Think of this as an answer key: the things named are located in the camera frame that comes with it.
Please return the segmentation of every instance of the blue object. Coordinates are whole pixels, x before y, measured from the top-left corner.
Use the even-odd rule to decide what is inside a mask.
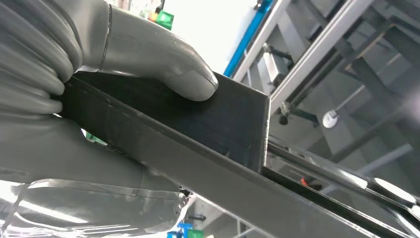
[[[184,236],[189,229],[193,228],[193,224],[191,223],[180,223],[178,227],[182,229],[182,232],[168,232],[166,237],[167,238],[185,238]]]
[[[187,234],[187,231],[189,229],[192,229],[193,228],[193,224],[191,224],[191,223],[180,223],[180,224],[178,224],[178,227],[181,228],[182,229],[182,233],[186,235]]]
[[[250,25],[248,26],[247,30],[245,31],[244,37],[242,37],[241,42],[239,42],[238,48],[236,48],[235,53],[232,56],[229,64],[224,71],[224,75],[230,77],[233,73],[233,70],[238,65],[239,59],[241,58],[242,54],[244,53],[246,47],[248,46],[249,42],[251,41],[252,37],[254,36],[255,32],[257,31],[261,21],[264,19],[265,14],[271,7],[272,0],[264,0],[261,3],[261,6],[258,8],[257,12],[255,13],[254,18],[252,19]]]

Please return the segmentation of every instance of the blue frame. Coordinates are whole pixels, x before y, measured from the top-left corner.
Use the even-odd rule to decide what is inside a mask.
[[[255,35],[259,25],[261,24],[264,16],[267,14],[268,10],[271,7],[272,0],[264,0],[261,3],[261,6],[258,8],[257,12],[255,13],[254,18],[252,19],[250,25],[248,26],[244,36],[242,37],[241,41],[239,42],[238,48],[236,48],[235,53],[232,56],[229,64],[224,71],[224,75],[230,77],[233,73],[233,70],[238,65],[239,60],[241,59],[242,54],[244,53],[246,47],[248,46],[249,42],[251,41],[252,37]]]

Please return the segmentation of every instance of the black plastic panel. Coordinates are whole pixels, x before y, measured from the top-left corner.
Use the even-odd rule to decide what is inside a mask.
[[[129,118],[143,117],[137,113],[142,112],[259,172],[265,159],[269,97],[225,76],[216,76],[216,93],[207,101],[192,102],[155,79],[77,73],[66,83],[60,98],[61,115],[120,148],[119,133],[130,131],[125,128]],[[127,115],[120,108],[132,115],[124,118]]]

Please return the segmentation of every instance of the green object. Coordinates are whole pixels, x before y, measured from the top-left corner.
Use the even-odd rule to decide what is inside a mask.
[[[103,140],[101,140],[101,139],[97,138],[96,136],[90,134],[89,132],[86,132],[86,139],[88,139],[90,142],[97,142],[97,143],[105,145],[105,146],[107,145],[106,142],[104,142]]]
[[[164,11],[160,11],[159,15],[156,18],[155,23],[163,26],[164,28],[171,30],[172,29],[172,24],[173,24],[173,18],[174,15],[164,12]]]
[[[199,230],[188,230],[187,238],[204,238],[204,232]]]

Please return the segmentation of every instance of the plastic wrap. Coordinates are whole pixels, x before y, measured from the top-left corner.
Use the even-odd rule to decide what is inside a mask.
[[[182,193],[59,179],[0,180],[2,237],[144,236],[173,228]]]

